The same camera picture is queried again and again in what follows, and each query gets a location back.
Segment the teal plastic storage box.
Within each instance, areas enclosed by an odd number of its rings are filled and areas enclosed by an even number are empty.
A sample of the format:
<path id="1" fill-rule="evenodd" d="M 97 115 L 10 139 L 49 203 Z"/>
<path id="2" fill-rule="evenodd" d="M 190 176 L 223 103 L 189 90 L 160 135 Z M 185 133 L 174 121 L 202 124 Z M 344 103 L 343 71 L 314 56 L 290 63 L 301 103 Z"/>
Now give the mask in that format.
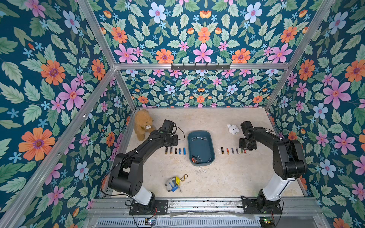
<path id="1" fill-rule="evenodd" d="M 192 131 L 188 134 L 189 160 L 194 166 L 207 166 L 215 161 L 212 137 L 207 131 Z"/>

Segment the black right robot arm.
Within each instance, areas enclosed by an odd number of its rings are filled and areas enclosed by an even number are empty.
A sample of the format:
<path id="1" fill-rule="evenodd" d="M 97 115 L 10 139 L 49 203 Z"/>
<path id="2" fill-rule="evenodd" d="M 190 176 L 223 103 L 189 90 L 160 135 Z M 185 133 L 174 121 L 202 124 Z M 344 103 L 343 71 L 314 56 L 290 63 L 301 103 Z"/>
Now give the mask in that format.
<path id="1" fill-rule="evenodd" d="M 250 121 L 243 122 L 240 127 L 244 134 L 240 139 L 242 150 L 256 150 L 257 143 L 261 143 L 273 152 L 274 174 L 267 186 L 259 191 L 257 203 L 262 206 L 278 204 L 285 188 L 308 170 L 302 144 L 279 137 L 266 128 L 254 127 Z"/>

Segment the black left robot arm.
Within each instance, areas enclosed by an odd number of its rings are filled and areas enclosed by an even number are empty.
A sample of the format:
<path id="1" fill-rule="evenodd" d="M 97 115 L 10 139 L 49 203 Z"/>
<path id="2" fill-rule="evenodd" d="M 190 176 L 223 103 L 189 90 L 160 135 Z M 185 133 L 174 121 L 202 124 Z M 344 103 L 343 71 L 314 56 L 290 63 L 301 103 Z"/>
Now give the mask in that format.
<path id="1" fill-rule="evenodd" d="M 143 186 L 144 163 L 158 149 L 177 145 L 178 135 L 154 130 L 137 148 L 115 157 L 108 187 L 147 206 L 153 194 Z"/>

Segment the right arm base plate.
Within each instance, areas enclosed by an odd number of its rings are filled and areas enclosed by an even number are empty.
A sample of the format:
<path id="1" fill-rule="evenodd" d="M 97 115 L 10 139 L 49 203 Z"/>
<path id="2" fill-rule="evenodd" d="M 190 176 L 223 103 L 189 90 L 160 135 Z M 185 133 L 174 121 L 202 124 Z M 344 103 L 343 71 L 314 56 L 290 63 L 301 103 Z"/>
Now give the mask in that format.
<path id="1" fill-rule="evenodd" d="M 279 215 L 282 213 L 280 200 L 269 201 L 262 196 L 259 196 L 257 199 L 241 196 L 241 201 L 245 214 Z"/>

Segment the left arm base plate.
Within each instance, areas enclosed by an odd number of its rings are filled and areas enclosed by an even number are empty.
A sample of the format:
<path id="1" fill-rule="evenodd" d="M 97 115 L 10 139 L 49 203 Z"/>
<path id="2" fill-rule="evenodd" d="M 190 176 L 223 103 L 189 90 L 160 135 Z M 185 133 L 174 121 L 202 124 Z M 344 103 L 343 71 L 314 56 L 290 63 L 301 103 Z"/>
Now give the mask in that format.
<path id="1" fill-rule="evenodd" d="M 132 202 L 129 215 L 166 215 L 168 211 L 168 200 L 155 199 L 148 205 Z"/>

